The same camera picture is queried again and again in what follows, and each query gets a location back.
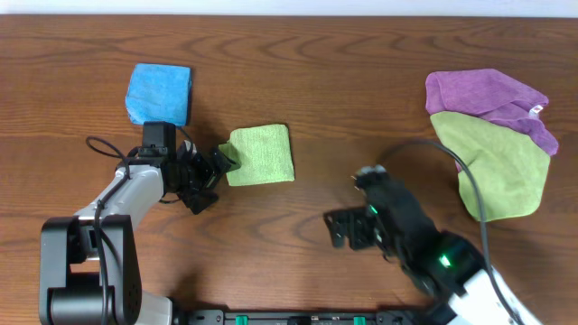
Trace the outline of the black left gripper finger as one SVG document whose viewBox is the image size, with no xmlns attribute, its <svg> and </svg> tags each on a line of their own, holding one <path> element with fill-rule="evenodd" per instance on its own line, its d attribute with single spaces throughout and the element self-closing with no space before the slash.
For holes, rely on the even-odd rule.
<svg viewBox="0 0 578 325">
<path fill-rule="evenodd" d="M 210 158 L 213 163 L 215 175 L 220 178 L 227 172 L 238 170 L 241 165 L 228 158 L 218 147 L 213 147 L 210 151 Z"/>
<path fill-rule="evenodd" d="M 219 196 L 212 191 L 185 193 L 182 195 L 182 202 L 194 215 L 200 214 L 203 210 L 217 202 L 218 199 Z"/>
</svg>

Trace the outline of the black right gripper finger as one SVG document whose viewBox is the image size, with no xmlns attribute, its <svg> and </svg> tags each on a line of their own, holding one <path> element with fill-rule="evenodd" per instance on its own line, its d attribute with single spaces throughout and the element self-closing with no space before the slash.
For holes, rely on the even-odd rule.
<svg viewBox="0 0 578 325">
<path fill-rule="evenodd" d="M 375 228 L 367 224 L 354 224 L 350 228 L 350 248 L 361 250 L 375 246 Z"/>
<path fill-rule="evenodd" d="M 331 237 L 331 244 L 334 248 L 345 247 L 346 242 L 350 247 L 354 244 L 354 210 L 340 209 L 332 210 L 323 214 L 323 220 Z"/>
</svg>

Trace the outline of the green microfiber cloth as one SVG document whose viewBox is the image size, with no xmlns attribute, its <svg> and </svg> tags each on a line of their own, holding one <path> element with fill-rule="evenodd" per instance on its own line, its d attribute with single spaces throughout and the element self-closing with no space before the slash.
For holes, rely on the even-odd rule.
<svg viewBox="0 0 578 325">
<path fill-rule="evenodd" d="M 219 149 L 240 165 L 227 172 L 232 187 L 294 181 L 294 165 L 286 125 L 239 128 Z"/>
</svg>

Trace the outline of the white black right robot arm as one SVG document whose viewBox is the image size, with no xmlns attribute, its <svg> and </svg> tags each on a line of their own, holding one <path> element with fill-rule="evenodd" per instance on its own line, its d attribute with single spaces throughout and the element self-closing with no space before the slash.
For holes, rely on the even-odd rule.
<svg viewBox="0 0 578 325">
<path fill-rule="evenodd" d="M 421 324 L 537 324 L 538 318 L 486 265 L 469 240 L 439 230 L 404 183 L 380 165 L 354 178 L 362 207 L 328 211 L 323 218 L 334 246 L 377 247 L 395 258 L 422 293 L 435 299 Z"/>
</svg>

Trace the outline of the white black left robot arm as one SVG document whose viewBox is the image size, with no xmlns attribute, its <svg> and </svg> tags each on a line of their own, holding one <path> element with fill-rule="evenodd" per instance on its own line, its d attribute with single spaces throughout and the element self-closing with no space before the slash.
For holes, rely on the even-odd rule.
<svg viewBox="0 0 578 325">
<path fill-rule="evenodd" d="M 114 180 L 75 215 L 42 226 L 39 318 L 43 324 L 185 324 L 172 299 L 145 292 L 135 229 L 174 193 L 199 214 L 217 201 L 213 188 L 239 163 L 214 148 L 204 155 L 185 140 L 114 151 Z"/>
</svg>

